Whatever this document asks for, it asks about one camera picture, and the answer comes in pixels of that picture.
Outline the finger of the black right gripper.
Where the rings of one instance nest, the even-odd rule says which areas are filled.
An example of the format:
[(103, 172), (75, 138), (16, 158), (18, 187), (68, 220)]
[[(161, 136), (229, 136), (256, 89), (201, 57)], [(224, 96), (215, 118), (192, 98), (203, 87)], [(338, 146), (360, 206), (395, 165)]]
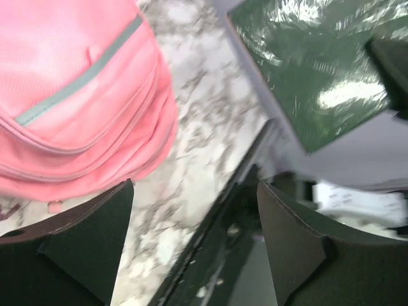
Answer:
[(374, 63), (386, 92), (390, 108), (407, 111), (407, 40), (372, 38), (365, 50)]

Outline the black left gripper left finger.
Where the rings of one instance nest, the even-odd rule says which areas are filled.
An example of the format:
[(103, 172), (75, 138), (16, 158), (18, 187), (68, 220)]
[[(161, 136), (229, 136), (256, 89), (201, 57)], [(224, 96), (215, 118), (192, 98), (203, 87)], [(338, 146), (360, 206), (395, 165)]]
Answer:
[(1, 305), (110, 305), (128, 231), (130, 180), (1, 236)]

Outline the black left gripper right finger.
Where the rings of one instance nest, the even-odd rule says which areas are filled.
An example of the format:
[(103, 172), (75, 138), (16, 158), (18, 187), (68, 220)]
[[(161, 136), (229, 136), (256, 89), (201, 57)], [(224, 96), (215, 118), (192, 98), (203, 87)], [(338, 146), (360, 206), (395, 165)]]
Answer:
[(407, 241), (341, 224), (260, 182), (278, 305), (407, 305)]

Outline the dark green hardcover book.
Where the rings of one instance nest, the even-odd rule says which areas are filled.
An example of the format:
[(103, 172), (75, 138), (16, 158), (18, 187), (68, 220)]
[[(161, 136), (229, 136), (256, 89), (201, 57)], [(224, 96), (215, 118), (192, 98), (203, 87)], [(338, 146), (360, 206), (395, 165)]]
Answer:
[(244, 1), (228, 17), (307, 152), (388, 108), (365, 44), (407, 39), (406, 1)]

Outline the pink student backpack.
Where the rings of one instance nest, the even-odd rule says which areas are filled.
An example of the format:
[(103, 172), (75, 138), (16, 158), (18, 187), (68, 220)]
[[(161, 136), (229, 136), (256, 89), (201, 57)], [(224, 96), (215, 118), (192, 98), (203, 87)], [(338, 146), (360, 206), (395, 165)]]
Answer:
[(135, 1), (1, 2), (1, 194), (59, 201), (141, 179), (177, 132)]

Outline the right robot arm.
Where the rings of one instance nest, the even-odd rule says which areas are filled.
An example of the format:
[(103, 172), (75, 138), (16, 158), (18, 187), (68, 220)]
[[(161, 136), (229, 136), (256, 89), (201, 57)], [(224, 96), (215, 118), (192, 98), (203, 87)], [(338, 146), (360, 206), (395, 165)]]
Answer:
[(370, 38), (341, 72), (290, 65), (272, 87), (288, 144), (275, 187), (363, 231), (407, 238), (407, 40)]

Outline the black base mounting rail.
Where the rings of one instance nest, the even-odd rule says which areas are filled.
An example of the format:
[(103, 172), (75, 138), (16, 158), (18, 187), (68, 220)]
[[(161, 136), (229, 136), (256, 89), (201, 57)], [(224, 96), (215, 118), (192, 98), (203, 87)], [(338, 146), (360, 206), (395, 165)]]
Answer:
[(266, 121), (149, 305), (206, 305), (230, 253), (260, 230), (256, 188), (276, 121)]

